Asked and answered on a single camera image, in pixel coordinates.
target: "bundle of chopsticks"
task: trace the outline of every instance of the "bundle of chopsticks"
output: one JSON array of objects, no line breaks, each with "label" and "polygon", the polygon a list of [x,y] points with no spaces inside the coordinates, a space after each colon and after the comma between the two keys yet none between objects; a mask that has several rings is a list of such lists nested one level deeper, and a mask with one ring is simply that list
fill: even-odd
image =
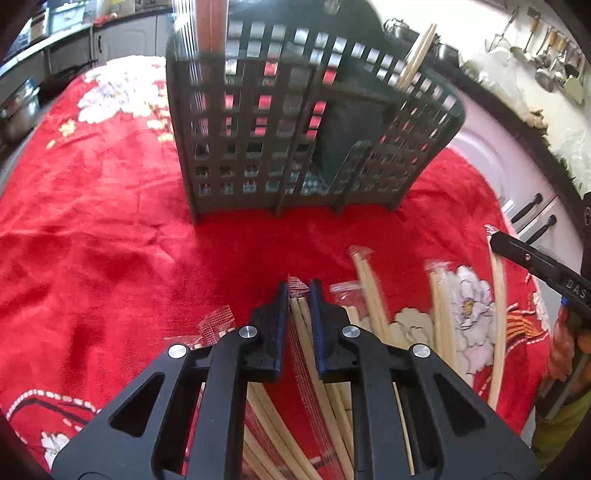
[{"label": "bundle of chopsticks", "polygon": [[[506,293],[505,279],[501,259],[490,251],[493,273],[493,287],[496,303],[496,344],[494,364],[489,393],[489,405],[496,409],[501,389],[501,379],[505,360],[506,335]],[[352,254],[355,270],[362,288],[369,316],[361,319],[357,308],[345,307],[351,324],[372,332],[387,345],[396,346],[395,330],[390,325],[381,289],[369,261],[362,252]],[[450,290],[446,278],[446,269],[438,265],[429,273],[433,296],[434,324],[436,327],[435,350],[457,372],[457,351],[455,321],[451,316],[449,301]],[[299,341],[309,378],[322,414],[324,425],[333,445],[336,459],[346,480],[353,480],[353,419],[350,385],[324,384],[318,378],[314,362],[313,337],[310,309],[305,297],[291,298],[290,308],[295,331]],[[413,456],[408,440],[408,431],[396,384],[393,384],[397,407],[402,419],[402,431],[407,447],[407,458],[411,474],[414,475]],[[320,475],[303,453],[273,405],[265,388],[261,384],[249,384],[248,402],[252,407],[262,429],[296,480],[321,480]],[[244,459],[261,480],[285,480],[285,475],[271,460],[255,436],[245,429]]]},{"label": "bundle of chopsticks", "polygon": [[436,28],[437,24],[431,24],[427,31],[413,44],[409,54],[404,60],[404,68],[402,69],[400,77],[398,77],[395,85],[398,90],[406,92],[408,87],[411,86],[414,76],[417,74],[419,67],[423,63],[423,60],[431,47],[433,38],[435,38]]},{"label": "bundle of chopsticks", "polygon": [[[495,350],[493,353],[488,405],[493,410],[496,410],[501,394],[501,382],[505,368],[507,309],[505,274],[502,259],[491,250],[490,244],[489,255],[491,259],[493,289],[495,292]],[[447,281],[446,270],[443,266],[436,266],[429,273],[429,285],[433,299],[435,350],[454,372],[462,376],[457,363],[456,321],[452,318],[450,311],[451,292]]]}]

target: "dark gray plastic basket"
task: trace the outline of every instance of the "dark gray plastic basket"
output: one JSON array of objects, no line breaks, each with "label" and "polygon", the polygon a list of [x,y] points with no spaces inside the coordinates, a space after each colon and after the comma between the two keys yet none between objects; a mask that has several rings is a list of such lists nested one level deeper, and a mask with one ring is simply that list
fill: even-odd
[{"label": "dark gray plastic basket", "polygon": [[464,120],[429,69],[395,90],[402,67],[375,48],[279,24],[231,20],[225,58],[188,55],[171,37],[168,96],[194,220],[228,209],[396,208]]}]

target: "red tablecloth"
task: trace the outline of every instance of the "red tablecloth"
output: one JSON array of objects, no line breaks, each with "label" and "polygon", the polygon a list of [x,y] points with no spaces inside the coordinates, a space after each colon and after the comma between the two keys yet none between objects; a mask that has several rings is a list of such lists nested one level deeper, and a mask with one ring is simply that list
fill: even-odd
[{"label": "red tablecloth", "polygon": [[[328,208],[288,209],[280,218],[226,212],[193,226],[162,60],[121,59],[70,85],[2,197],[0,405],[47,466],[158,354],[163,338],[191,334],[224,305],[247,322],[288,275],[319,277],[326,289],[353,280],[351,245],[374,251],[389,311],[401,322],[431,309],[425,263],[450,262],[463,321],[472,332],[485,327],[481,338],[466,338],[473,387],[486,399],[491,345],[482,322],[490,322],[494,298],[487,224],[506,231],[493,191],[446,150],[394,213],[379,206],[347,207],[340,216]],[[545,371],[547,319],[526,271],[506,265],[506,281],[498,412],[519,432]],[[317,456],[289,351],[269,391],[306,454]]]}]

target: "metal screw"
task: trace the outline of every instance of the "metal screw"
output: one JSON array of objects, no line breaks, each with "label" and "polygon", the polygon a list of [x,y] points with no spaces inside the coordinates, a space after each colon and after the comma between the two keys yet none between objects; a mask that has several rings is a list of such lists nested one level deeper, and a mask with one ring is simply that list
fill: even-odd
[{"label": "metal screw", "polygon": [[431,349],[427,345],[418,343],[413,346],[413,354],[419,358],[427,358],[429,355],[431,355]]},{"label": "metal screw", "polygon": [[252,325],[246,325],[238,330],[238,335],[240,335],[242,338],[252,338],[256,336],[257,333],[258,330]]},{"label": "metal screw", "polygon": [[182,358],[185,355],[187,355],[187,347],[179,343],[168,349],[168,356],[172,358]]},{"label": "metal screw", "polygon": [[355,325],[347,325],[343,327],[343,335],[347,338],[357,338],[361,335],[361,330],[359,330]]}]

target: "white flower print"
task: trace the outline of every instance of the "white flower print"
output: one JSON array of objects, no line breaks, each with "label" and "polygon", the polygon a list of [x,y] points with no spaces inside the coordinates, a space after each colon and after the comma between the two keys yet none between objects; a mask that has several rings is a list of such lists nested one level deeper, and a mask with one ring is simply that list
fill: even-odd
[{"label": "white flower print", "polygon": [[60,450],[64,448],[70,439],[63,433],[50,433],[41,432],[41,445],[45,449],[45,461],[51,469],[53,460],[55,460]]},{"label": "white flower print", "polygon": [[104,122],[119,111],[133,116],[150,116],[162,98],[156,81],[166,79],[164,59],[131,56],[114,59],[89,71],[86,82],[98,86],[78,102],[78,120],[89,124]]},{"label": "white flower print", "polygon": [[550,330],[550,318],[548,317],[548,310],[546,310],[546,304],[542,299],[540,291],[536,289],[531,295],[531,300],[535,306],[535,316],[542,323],[542,330]]},{"label": "white flower print", "polygon": [[433,320],[428,313],[404,308],[394,316],[390,324],[395,346],[408,349],[415,343],[435,347]]},{"label": "white flower print", "polygon": [[493,362],[495,305],[491,301],[491,286],[464,265],[447,275],[459,373],[473,386],[474,375]]}]

